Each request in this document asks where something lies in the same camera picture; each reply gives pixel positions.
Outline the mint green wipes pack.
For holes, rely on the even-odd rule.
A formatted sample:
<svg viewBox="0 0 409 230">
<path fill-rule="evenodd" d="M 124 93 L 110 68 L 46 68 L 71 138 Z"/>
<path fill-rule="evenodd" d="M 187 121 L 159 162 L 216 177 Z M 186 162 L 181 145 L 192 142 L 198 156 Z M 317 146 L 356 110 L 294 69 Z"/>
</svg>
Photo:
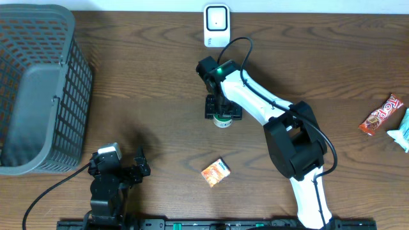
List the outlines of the mint green wipes pack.
<svg viewBox="0 0 409 230">
<path fill-rule="evenodd" d="M 397 130 L 387 131 L 387 135 L 393 138 L 394 141 L 404 149 L 405 153 L 408 153 L 408 118 L 409 112 L 407 109 L 399 128 Z"/>
</svg>

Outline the red Top snack packet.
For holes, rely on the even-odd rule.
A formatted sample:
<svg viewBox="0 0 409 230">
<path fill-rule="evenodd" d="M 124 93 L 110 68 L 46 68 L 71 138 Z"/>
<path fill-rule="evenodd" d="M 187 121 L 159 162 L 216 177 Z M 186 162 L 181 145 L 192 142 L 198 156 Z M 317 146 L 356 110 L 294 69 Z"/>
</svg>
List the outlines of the red Top snack packet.
<svg viewBox="0 0 409 230">
<path fill-rule="evenodd" d="M 367 135 L 374 135 L 381 125 L 402 106 L 404 106 L 403 101 L 395 94 L 391 93 L 383 105 L 375 109 L 359 125 L 359 129 Z"/>
</svg>

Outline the green lid jar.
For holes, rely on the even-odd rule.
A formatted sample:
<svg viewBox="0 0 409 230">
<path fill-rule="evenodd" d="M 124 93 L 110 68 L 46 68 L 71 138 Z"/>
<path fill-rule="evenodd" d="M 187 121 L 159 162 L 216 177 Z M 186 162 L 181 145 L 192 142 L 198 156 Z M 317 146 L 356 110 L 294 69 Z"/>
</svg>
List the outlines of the green lid jar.
<svg viewBox="0 0 409 230">
<path fill-rule="evenodd" d="M 233 123 L 233 120 L 227 118 L 220 118 L 218 115 L 214 115 L 213 123 L 219 128 L 227 128 Z"/>
</svg>

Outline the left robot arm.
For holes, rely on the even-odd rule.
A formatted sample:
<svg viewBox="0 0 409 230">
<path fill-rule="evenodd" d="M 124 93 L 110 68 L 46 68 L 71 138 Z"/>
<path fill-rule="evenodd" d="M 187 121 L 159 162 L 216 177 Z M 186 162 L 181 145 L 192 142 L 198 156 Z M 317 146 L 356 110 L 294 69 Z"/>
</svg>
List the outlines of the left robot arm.
<svg viewBox="0 0 409 230">
<path fill-rule="evenodd" d="M 93 177 L 90 186 L 91 210 L 84 216 L 83 229 L 127 229 L 125 214 L 128 191 L 149 176 L 151 169 L 138 147 L 134 164 L 121 165 L 122 153 L 118 143 L 105 145 L 92 154 L 88 173 Z"/>
</svg>

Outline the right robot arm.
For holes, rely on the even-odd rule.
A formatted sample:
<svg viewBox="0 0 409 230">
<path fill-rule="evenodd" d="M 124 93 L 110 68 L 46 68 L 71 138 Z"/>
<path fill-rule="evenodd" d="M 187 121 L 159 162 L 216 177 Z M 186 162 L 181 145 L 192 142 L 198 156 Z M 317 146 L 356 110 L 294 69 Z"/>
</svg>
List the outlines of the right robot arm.
<svg viewBox="0 0 409 230">
<path fill-rule="evenodd" d="M 196 72 L 209 92 L 205 118 L 227 128 L 247 111 L 265 132 L 268 153 L 276 169 L 290 180 L 297 202 L 297 217 L 309 229 L 324 229 L 332 214 L 323 190 L 323 156 L 328 139 L 305 102 L 292 104 L 255 82 L 237 63 L 222 65 L 208 56 Z"/>
</svg>

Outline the orange Kleenex tissue pack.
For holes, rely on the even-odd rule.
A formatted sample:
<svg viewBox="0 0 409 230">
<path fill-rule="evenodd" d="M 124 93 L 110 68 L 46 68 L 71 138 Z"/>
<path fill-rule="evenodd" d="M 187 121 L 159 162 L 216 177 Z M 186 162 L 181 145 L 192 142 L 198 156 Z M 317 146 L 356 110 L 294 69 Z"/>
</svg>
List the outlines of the orange Kleenex tissue pack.
<svg viewBox="0 0 409 230">
<path fill-rule="evenodd" d="M 216 184 L 220 183 L 224 178 L 228 177 L 231 171 L 227 164 L 221 159 L 217 159 L 207 168 L 201 171 L 201 176 L 212 188 Z"/>
</svg>

